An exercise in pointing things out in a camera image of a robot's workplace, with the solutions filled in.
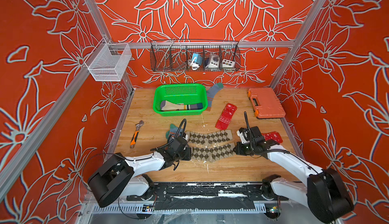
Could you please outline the red penguin christmas sock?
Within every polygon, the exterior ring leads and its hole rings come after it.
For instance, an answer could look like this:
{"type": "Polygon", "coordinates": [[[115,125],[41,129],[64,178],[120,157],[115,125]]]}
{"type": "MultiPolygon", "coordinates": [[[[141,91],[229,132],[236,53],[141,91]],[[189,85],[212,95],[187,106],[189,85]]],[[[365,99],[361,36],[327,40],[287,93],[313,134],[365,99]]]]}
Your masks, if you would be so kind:
{"type": "Polygon", "coordinates": [[[278,132],[270,132],[262,134],[266,141],[273,140],[279,144],[283,143],[283,139],[278,132]]]}

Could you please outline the brown argyle sock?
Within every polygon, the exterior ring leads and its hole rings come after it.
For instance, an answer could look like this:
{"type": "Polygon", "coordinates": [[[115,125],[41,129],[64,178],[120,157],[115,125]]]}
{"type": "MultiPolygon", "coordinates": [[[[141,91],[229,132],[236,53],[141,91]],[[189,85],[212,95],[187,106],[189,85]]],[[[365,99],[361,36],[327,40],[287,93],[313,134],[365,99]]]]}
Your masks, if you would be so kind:
{"type": "Polygon", "coordinates": [[[193,147],[191,149],[191,160],[199,160],[206,162],[215,162],[224,158],[232,157],[236,153],[234,152],[235,144],[229,143],[221,146],[210,148],[198,148],[193,147]]]}
{"type": "Polygon", "coordinates": [[[188,136],[188,143],[198,145],[213,145],[229,143],[233,140],[231,130],[221,130],[213,133],[201,134],[196,132],[185,132],[188,136]]]}

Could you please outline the red snowflake christmas sock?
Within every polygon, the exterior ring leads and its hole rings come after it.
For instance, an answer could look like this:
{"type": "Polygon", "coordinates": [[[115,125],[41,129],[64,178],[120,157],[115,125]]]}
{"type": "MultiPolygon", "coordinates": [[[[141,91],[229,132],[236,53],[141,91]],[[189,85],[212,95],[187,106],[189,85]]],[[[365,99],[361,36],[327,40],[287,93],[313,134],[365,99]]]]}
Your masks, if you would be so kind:
{"type": "Polygon", "coordinates": [[[215,127],[221,131],[226,130],[236,110],[237,110],[237,106],[231,103],[227,103],[219,119],[217,120],[215,127]]]}

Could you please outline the cream purple striped sock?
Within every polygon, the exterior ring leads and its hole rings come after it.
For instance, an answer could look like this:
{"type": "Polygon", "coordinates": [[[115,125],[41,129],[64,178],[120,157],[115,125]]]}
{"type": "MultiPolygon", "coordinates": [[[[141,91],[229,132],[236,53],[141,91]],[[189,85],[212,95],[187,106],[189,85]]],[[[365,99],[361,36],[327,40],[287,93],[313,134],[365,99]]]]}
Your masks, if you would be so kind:
{"type": "Polygon", "coordinates": [[[174,104],[169,101],[161,101],[160,103],[161,111],[184,111],[184,110],[200,110],[203,109],[203,104],[174,104]]]}

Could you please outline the green plastic basket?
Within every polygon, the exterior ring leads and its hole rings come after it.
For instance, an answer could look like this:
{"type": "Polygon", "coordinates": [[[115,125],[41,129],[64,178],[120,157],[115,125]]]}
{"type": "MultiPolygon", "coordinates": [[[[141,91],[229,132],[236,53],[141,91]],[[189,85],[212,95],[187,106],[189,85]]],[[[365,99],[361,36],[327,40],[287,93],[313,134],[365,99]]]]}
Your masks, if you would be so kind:
{"type": "Polygon", "coordinates": [[[166,84],[155,90],[153,110],[161,116],[188,116],[200,115],[208,107],[206,88],[198,83],[166,84]],[[161,101],[169,101],[174,104],[203,104],[200,110],[161,111],[161,101]]]}

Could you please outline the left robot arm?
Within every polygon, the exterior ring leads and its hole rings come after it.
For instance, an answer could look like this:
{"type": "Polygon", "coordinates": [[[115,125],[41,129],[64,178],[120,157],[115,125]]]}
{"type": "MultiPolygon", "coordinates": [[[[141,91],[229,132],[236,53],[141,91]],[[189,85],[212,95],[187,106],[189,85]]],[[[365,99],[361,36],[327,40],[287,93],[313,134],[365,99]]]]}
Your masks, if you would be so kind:
{"type": "Polygon", "coordinates": [[[148,199],[154,192],[154,182],[147,175],[189,161],[191,148],[185,134],[187,120],[183,119],[177,132],[168,137],[163,146],[139,157],[125,157],[114,153],[91,176],[87,183],[99,207],[104,208],[123,196],[148,199]]]}

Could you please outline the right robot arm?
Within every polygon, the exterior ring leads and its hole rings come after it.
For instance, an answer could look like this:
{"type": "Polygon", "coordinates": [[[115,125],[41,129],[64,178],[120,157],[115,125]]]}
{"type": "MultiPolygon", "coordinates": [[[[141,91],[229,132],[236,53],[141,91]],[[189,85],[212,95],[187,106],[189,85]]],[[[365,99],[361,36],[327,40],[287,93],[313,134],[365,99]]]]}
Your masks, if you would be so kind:
{"type": "Polygon", "coordinates": [[[258,127],[246,126],[237,131],[240,141],[234,151],[240,156],[259,156],[283,167],[299,181],[293,182],[273,174],[262,180],[260,193],[266,200],[285,197],[307,207],[322,223],[330,224],[351,213],[355,205],[339,173],[321,168],[286,150],[280,143],[265,139],[258,127]]]}

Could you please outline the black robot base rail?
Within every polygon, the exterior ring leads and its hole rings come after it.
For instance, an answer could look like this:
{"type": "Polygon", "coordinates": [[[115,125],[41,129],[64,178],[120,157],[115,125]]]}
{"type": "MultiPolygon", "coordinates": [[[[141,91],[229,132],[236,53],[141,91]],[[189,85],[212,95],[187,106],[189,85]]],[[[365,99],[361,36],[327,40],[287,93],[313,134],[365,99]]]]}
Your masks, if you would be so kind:
{"type": "Polygon", "coordinates": [[[150,197],[128,196],[123,201],[148,205],[155,213],[266,213],[289,199],[265,199],[261,183],[156,183],[150,197]]]}

